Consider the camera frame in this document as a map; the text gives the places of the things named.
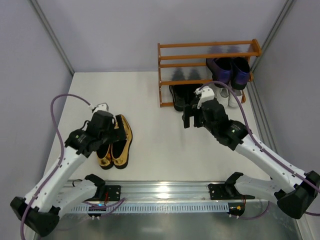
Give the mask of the black patent loafer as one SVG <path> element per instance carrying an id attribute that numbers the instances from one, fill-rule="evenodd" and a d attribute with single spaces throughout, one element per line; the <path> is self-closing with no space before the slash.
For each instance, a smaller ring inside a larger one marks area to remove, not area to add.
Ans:
<path id="1" fill-rule="evenodd" d="M 193 80 L 200 80 L 201 76 L 196 68 L 192 68 L 189 72 L 188 81 Z M 191 102 L 196 97 L 195 91 L 196 89 L 200 88 L 203 84 L 202 83 L 194 83 L 194 84 L 188 84 L 186 86 L 186 97 L 185 97 L 185 103 L 187 105 L 190 105 Z"/>
<path id="2" fill-rule="evenodd" d="M 185 76 L 181 68 L 176 68 L 171 76 L 171 81 L 184 81 Z M 186 86 L 183 84 L 170 85 L 169 91 L 172 95 L 173 107 L 176 111 L 182 112 L 186 104 Z"/>

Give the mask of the gold loafer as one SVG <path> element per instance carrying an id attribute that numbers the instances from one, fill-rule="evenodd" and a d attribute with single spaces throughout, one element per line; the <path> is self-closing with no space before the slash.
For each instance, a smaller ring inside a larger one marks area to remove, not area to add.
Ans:
<path id="1" fill-rule="evenodd" d="M 129 150 L 133 140 L 131 127 L 124 115 L 120 114 L 117 118 L 118 123 L 122 123 L 125 132 L 125 139 L 112 144 L 111 158 L 117 169 L 124 169 L 129 162 Z"/>
<path id="2" fill-rule="evenodd" d="M 111 156 L 111 148 L 111 144 L 104 144 L 96 151 L 98 164 L 103 170 L 109 170 L 114 165 Z"/>

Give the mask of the white sneaker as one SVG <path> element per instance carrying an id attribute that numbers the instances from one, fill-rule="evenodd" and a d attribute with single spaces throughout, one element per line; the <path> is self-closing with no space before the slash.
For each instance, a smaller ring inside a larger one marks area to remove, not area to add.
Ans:
<path id="1" fill-rule="evenodd" d="M 241 103 L 243 98 L 242 90 L 237 90 L 232 87 L 231 87 L 231 90 L 235 94 L 235 96 L 229 91 L 228 106 L 231 108 L 238 108 L 239 107 L 238 102 Z"/>
<path id="2" fill-rule="evenodd" d="M 218 103 L 223 105 L 224 107 L 228 106 L 229 102 L 229 91 L 225 87 L 218 87 L 214 85 L 212 87 L 213 92 L 215 94 L 215 98 L 217 99 Z"/>

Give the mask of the purple loafer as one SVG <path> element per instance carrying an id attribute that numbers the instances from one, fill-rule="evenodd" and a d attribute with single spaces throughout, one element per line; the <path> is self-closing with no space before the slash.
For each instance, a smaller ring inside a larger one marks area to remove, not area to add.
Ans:
<path id="1" fill-rule="evenodd" d="M 212 80 L 228 85 L 233 74 L 231 57 L 206 58 L 206 66 L 212 73 Z"/>
<path id="2" fill-rule="evenodd" d="M 248 60 L 243 56 L 232 57 L 231 67 L 231 87 L 235 90 L 243 90 L 249 82 L 251 75 L 251 69 Z"/>

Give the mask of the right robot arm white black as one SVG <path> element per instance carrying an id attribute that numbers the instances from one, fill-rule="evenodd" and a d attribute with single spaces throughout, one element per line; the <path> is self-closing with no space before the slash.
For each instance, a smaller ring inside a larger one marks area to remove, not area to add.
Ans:
<path id="1" fill-rule="evenodd" d="M 293 219 L 300 219 L 318 195 L 320 176 L 292 165 L 262 143 L 251 130 L 237 120 L 231 120 L 216 99 L 189 104 L 183 108 L 183 125 L 206 128 L 223 146 L 246 157 L 269 175 L 270 180 L 233 173 L 225 185 L 231 194 L 253 196 L 277 205 Z"/>

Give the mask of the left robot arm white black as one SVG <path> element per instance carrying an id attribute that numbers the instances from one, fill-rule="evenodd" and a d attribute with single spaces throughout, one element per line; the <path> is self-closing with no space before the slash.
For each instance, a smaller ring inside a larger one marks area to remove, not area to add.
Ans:
<path id="1" fill-rule="evenodd" d="M 70 176 L 89 156 L 106 145 L 126 139 L 123 115 L 98 110 L 86 129 L 76 129 L 65 141 L 63 152 L 36 186 L 24 197 L 16 196 L 10 207 L 23 225 L 41 237 L 54 231 L 62 216 L 84 201 L 104 200 L 106 182 L 95 174 L 87 175 L 72 190 L 60 194 Z"/>

